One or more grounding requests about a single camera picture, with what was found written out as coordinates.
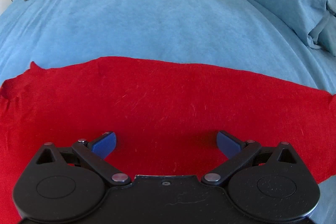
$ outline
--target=screw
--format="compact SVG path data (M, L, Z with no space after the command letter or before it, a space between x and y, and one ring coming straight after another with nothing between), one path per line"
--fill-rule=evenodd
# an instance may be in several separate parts
M208 173L204 176L204 179L209 182L216 182L221 179L221 176L216 173Z
M128 175L124 173L116 173L112 176L112 180L115 182L125 182L128 179Z

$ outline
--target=blue blanket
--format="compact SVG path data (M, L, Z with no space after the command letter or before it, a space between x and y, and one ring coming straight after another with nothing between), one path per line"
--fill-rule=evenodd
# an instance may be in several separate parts
M0 83L31 61L101 56L205 63L336 93L336 61L254 0L15 0L0 16Z

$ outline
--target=red fabric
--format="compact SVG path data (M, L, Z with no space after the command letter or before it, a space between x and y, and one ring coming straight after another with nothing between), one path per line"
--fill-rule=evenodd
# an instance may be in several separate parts
M226 159L218 130L264 146L289 141L318 182L336 174L336 97L246 71L120 57L32 63L0 89L0 118L2 223L19 221L11 192L44 142L105 131L118 140L107 161L131 176L201 176Z

